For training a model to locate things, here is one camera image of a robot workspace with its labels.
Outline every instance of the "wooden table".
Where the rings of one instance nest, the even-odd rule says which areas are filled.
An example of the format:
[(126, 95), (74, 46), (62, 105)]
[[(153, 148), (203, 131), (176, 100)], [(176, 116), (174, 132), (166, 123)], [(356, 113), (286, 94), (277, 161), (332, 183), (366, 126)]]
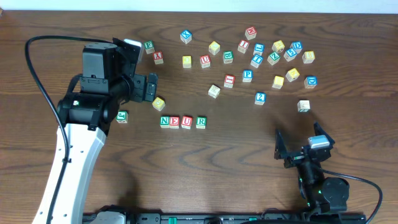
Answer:
[[(255, 26), (246, 54), (237, 51), (244, 30)], [(398, 206), (398, 23), (395, 15), (228, 14), (168, 12), (6, 11), (0, 18), (0, 222), (30, 223), (39, 207), (52, 165), (57, 124), (30, 76), (24, 44), (37, 35), (71, 35), (111, 40), (153, 40), (164, 64), (144, 56), (137, 72), (159, 75), (158, 94), (167, 106), (160, 113), (150, 103), (128, 103), (129, 124), (114, 122), (95, 165), (85, 211), (103, 205), (161, 209), (163, 212), (262, 212), (265, 208), (301, 208), (295, 169), (284, 169), (274, 155), (274, 131), (280, 128), (291, 149), (313, 135), (319, 121), (336, 141), (325, 169), (364, 177), (384, 191), (375, 223), (396, 223)], [(185, 45), (184, 29), (193, 33)], [(221, 53), (202, 69), (199, 56), (216, 40), (233, 50), (232, 64)], [(299, 56), (274, 66), (250, 66), (253, 45), (274, 41), (286, 46), (300, 40), (316, 59), (304, 65)], [(80, 73), (83, 42), (35, 42), (31, 57), (55, 104), (72, 76)], [(182, 56), (193, 57), (192, 69)], [(271, 88), (275, 75), (291, 68), (298, 80)], [(252, 83), (242, 71), (254, 70)], [(207, 92), (236, 76), (232, 89), (215, 100)], [(305, 89), (308, 75), (318, 77)], [(264, 106), (254, 104), (267, 93)], [(308, 99), (311, 113), (298, 113)], [(162, 114), (204, 115), (203, 129), (161, 129)], [(378, 198), (370, 185), (349, 181), (349, 211), (373, 211)]]

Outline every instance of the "wooden tabletop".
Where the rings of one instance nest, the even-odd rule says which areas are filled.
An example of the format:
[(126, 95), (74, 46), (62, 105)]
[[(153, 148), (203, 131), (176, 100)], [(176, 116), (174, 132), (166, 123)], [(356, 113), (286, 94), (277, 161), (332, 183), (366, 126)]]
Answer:
[[(51, 169), (57, 124), (34, 83), (24, 58), (26, 40), (37, 35), (70, 35), (111, 40), (153, 40), (164, 54), (155, 65), (144, 55), (137, 73), (159, 75), (157, 93), (165, 98), (162, 112), (150, 103), (128, 103), (128, 124), (111, 125), (96, 161), (85, 212), (103, 205), (161, 209), (163, 212), (262, 212), (266, 208), (305, 206), (297, 171), (274, 159), (275, 128), (287, 145), (300, 149), (313, 136), (313, 122), (336, 141), (323, 168), (369, 179), (383, 189), (383, 205), (374, 223), (397, 223), (398, 206), (398, 23), (396, 15), (228, 14), (171, 12), (45, 12), (6, 11), (0, 18), (0, 222), (30, 223), (39, 207)], [(249, 50), (237, 51), (244, 30), (257, 29)], [(180, 33), (193, 39), (185, 45)], [(199, 56), (212, 41), (234, 61), (223, 64), (211, 55), (202, 69)], [(282, 58), (271, 66), (250, 66), (254, 43), (286, 46), (301, 41), (316, 59), (303, 64)], [(31, 46), (36, 72), (55, 104), (72, 76), (81, 73), (84, 42), (44, 40)], [(191, 69), (182, 56), (191, 55)], [(276, 75), (291, 68), (298, 80), (281, 90), (271, 88)], [(242, 71), (253, 69), (252, 83)], [(223, 86), (235, 75), (232, 89)], [(305, 89), (306, 76), (318, 86)], [(258, 91), (267, 94), (254, 104)], [(297, 102), (310, 100), (311, 112), (298, 113)], [(206, 129), (161, 129), (162, 114), (206, 116)], [(375, 188), (349, 180), (348, 210), (367, 217), (376, 205)]]

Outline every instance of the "white backdrop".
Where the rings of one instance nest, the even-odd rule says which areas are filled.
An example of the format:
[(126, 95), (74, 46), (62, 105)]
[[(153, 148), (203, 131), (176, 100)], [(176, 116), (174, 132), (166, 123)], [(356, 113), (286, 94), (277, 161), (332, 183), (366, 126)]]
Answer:
[(398, 14), (398, 0), (0, 0), (5, 10)]

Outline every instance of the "brown wood surface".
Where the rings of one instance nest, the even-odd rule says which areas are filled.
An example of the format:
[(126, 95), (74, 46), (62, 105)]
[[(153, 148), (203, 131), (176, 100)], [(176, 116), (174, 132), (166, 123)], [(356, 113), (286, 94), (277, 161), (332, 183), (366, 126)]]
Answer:
[[(129, 124), (114, 122), (95, 165), (85, 211), (103, 205), (161, 209), (163, 212), (261, 212), (265, 208), (300, 208), (295, 169), (284, 169), (274, 155), (274, 130), (286, 133), (296, 149), (313, 134), (317, 120), (335, 139), (325, 169), (358, 175), (379, 184), (384, 202), (375, 223), (397, 223), (398, 207), (398, 18), (395, 15), (226, 14), (169, 12), (6, 11), (0, 18), (0, 223), (30, 223), (39, 207), (52, 165), (57, 124), (30, 76), (24, 58), (26, 40), (37, 35), (72, 35), (111, 40), (153, 40), (164, 64), (144, 56), (137, 72), (159, 75), (158, 94), (167, 106), (160, 113), (150, 103), (128, 103)], [(255, 26), (246, 54), (237, 51), (244, 30)], [(185, 45), (184, 29), (193, 33)], [(202, 69), (199, 56), (216, 40), (221, 52)], [(300, 40), (316, 59), (304, 65), (303, 53), (273, 67), (265, 60), (250, 66), (253, 45), (286, 46)], [(35, 42), (31, 57), (55, 104), (72, 76), (80, 73), (83, 42)], [(234, 61), (223, 64), (222, 51)], [(182, 56), (193, 57), (191, 69)], [(271, 88), (275, 75), (296, 67), (301, 76), (281, 90)], [(242, 83), (242, 70), (254, 70)], [(236, 76), (232, 89), (212, 84)], [(305, 89), (307, 75), (318, 77)], [(254, 105), (257, 91), (267, 93)], [(311, 113), (298, 113), (308, 99)], [(161, 129), (162, 114), (204, 115), (202, 129)], [(370, 185), (349, 181), (349, 211), (370, 215), (378, 198)]]

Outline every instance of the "toy block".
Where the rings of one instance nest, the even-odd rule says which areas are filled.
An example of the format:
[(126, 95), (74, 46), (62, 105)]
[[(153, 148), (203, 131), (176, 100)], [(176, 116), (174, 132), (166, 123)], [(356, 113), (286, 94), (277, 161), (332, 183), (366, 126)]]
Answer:
[(232, 50), (225, 51), (223, 55), (224, 63), (232, 63), (234, 60), (234, 53), (232, 53)]
[(211, 96), (215, 99), (219, 95), (220, 91), (221, 91), (221, 89), (218, 86), (212, 85), (209, 89), (209, 96)]
[(264, 58), (261, 57), (260, 55), (254, 55), (253, 58), (251, 59), (250, 64), (254, 67), (254, 68), (258, 68), (262, 62)]
[(169, 116), (160, 117), (160, 127), (161, 128), (169, 128), (170, 127), (170, 117)]
[(258, 55), (262, 56), (262, 53), (264, 52), (265, 47), (266, 46), (264, 44), (254, 44), (253, 55), (258, 54)]
[(291, 61), (297, 56), (297, 53), (293, 49), (288, 49), (285, 51), (284, 58), (286, 61)]
[(313, 51), (304, 52), (303, 54), (303, 62), (304, 63), (312, 63), (315, 60), (315, 54)]
[(219, 51), (220, 51), (221, 46), (213, 41), (210, 45), (209, 45), (209, 52), (212, 53), (213, 55), (216, 55)]
[(145, 46), (145, 51), (147, 52), (147, 54), (151, 54), (155, 52), (155, 47), (154, 47), (154, 43), (153, 41), (148, 41), (144, 43)]
[(244, 35), (248, 40), (254, 39), (257, 35), (257, 30), (254, 27), (249, 27), (246, 29)]
[(170, 117), (170, 128), (178, 129), (180, 128), (180, 118), (179, 117)]
[(181, 128), (191, 129), (192, 118), (189, 116), (183, 116), (181, 120)]
[(206, 118), (197, 117), (197, 128), (198, 129), (206, 128)]
[(275, 65), (280, 59), (280, 56), (277, 52), (273, 52), (268, 56), (267, 61), (271, 64), (271, 65)]
[(274, 42), (272, 45), (272, 50), (277, 52), (278, 54), (284, 51), (285, 45), (281, 40), (278, 40), (277, 42)]
[(235, 76), (233, 75), (226, 75), (224, 80), (224, 87), (232, 88), (234, 86)]
[(209, 55), (200, 56), (200, 65), (202, 68), (210, 67), (210, 62)]
[(301, 44), (300, 41), (296, 41), (290, 45), (290, 48), (293, 49), (296, 53), (300, 53), (301, 50), (303, 49), (303, 45)]
[(155, 52), (154, 53), (154, 61), (155, 61), (155, 65), (163, 63), (163, 54), (162, 54), (162, 52)]
[(180, 38), (181, 38), (182, 42), (187, 44), (192, 40), (192, 34), (188, 30), (184, 30), (184, 31), (182, 31)]
[(118, 123), (126, 124), (128, 120), (129, 120), (129, 114), (127, 113), (127, 111), (119, 111), (118, 112), (118, 115), (116, 116), (116, 121)]
[(298, 112), (307, 112), (310, 110), (310, 101), (309, 100), (300, 100), (297, 103)]
[(298, 77), (300, 76), (299, 72), (297, 71), (297, 69), (293, 68), (290, 69), (287, 73), (286, 73), (286, 78), (289, 82), (292, 82), (294, 80), (296, 80)]
[(182, 67), (183, 68), (192, 68), (191, 56), (182, 56)]
[(275, 76), (272, 87), (278, 89), (282, 88), (282, 86), (284, 85), (284, 80), (284, 77)]
[(317, 84), (318, 84), (318, 80), (316, 77), (307, 77), (304, 80), (305, 88), (315, 88)]
[(246, 53), (248, 48), (249, 48), (249, 42), (241, 40), (238, 45), (238, 51), (240, 51), (242, 53)]
[(162, 111), (162, 109), (166, 106), (166, 104), (164, 103), (164, 100), (162, 100), (159, 97), (157, 97), (152, 102), (152, 106), (154, 106), (154, 108), (157, 109), (158, 111)]
[(254, 99), (255, 105), (264, 105), (266, 102), (267, 95), (265, 93), (256, 93), (256, 97)]
[(243, 82), (251, 82), (253, 79), (253, 71), (252, 70), (243, 70)]

